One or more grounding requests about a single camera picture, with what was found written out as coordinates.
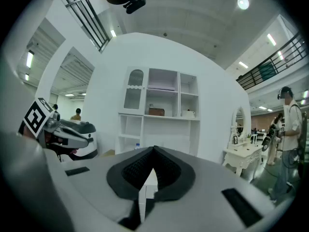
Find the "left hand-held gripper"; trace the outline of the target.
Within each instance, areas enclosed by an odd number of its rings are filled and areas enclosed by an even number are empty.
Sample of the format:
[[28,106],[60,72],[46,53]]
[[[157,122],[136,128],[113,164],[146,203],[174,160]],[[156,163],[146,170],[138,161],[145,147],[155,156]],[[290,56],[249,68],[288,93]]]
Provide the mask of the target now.
[[60,127],[60,114],[54,112],[44,98],[34,100],[22,120],[18,133],[57,154],[69,154],[69,148],[86,148],[93,142],[93,138],[86,138],[69,127]]

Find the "black balcony railing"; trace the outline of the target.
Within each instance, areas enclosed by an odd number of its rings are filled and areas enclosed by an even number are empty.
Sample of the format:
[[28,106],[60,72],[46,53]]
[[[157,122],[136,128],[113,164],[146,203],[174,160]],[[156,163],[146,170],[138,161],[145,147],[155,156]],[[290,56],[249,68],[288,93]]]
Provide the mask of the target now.
[[277,52],[271,54],[247,73],[239,76],[236,81],[244,90],[248,90],[303,63],[309,63],[309,49],[304,37],[300,32],[297,32]]
[[62,0],[92,45],[101,53],[110,41],[90,0]]

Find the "white dressing table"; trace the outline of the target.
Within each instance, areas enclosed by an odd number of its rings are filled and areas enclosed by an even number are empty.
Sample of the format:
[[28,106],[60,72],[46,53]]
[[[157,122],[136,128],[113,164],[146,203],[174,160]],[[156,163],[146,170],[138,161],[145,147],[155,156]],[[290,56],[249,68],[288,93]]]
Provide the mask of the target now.
[[253,178],[255,178],[256,170],[261,163],[262,146],[256,144],[242,144],[239,146],[231,145],[224,150],[225,157],[223,166],[230,165],[236,168],[236,175],[241,176],[242,170],[255,163]]

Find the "white shelving cabinet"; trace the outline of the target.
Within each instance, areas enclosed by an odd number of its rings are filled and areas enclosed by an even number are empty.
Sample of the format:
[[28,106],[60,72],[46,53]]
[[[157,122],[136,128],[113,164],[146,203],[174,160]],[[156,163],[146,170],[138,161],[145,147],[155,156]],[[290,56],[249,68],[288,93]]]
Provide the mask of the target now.
[[[162,108],[164,116],[149,115]],[[197,155],[200,115],[197,77],[171,70],[129,67],[118,113],[117,154],[140,147],[160,146]],[[195,118],[182,117],[183,110]]]

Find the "oval white-framed mirror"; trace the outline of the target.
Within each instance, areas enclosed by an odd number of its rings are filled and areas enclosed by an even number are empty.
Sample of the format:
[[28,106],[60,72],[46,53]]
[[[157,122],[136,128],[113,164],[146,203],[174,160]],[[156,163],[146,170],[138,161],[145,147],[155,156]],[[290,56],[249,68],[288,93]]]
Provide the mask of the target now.
[[246,138],[245,113],[242,107],[237,108],[232,115],[230,143],[234,145],[233,136],[238,137],[238,144]]

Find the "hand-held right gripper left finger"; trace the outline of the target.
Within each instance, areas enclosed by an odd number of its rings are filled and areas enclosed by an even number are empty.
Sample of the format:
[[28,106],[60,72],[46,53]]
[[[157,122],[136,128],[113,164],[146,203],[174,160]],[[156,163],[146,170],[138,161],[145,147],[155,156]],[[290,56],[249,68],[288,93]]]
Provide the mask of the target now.
[[136,228],[140,225],[138,194],[132,200],[117,196],[123,190],[122,173],[108,173],[114,165],[129,158],[140,158],[146,148],[109,157],[63,162],[67,174],[63,201],[75,228]]

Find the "brown wooden box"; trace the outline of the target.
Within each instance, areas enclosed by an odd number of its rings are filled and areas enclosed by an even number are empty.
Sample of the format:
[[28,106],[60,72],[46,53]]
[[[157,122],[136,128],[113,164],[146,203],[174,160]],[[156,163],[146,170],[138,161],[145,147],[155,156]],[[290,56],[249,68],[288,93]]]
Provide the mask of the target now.
[[164,116],[165,115],[165,110],[162,108],[149,108],[149,115],[151,116]]

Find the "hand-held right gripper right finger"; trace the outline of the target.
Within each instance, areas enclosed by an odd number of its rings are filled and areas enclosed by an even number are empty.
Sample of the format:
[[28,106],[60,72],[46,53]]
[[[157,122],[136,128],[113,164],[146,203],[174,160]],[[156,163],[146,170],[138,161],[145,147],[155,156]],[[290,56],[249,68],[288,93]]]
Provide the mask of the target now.
[[[144,222],[144,232],[267,232],[275,207],[266,195],[224,166],[177,150],[165,151],[192,166],[196,178],[179,200],[159,202]],[[247,227],[223,190],[236,189],[261,216]]]

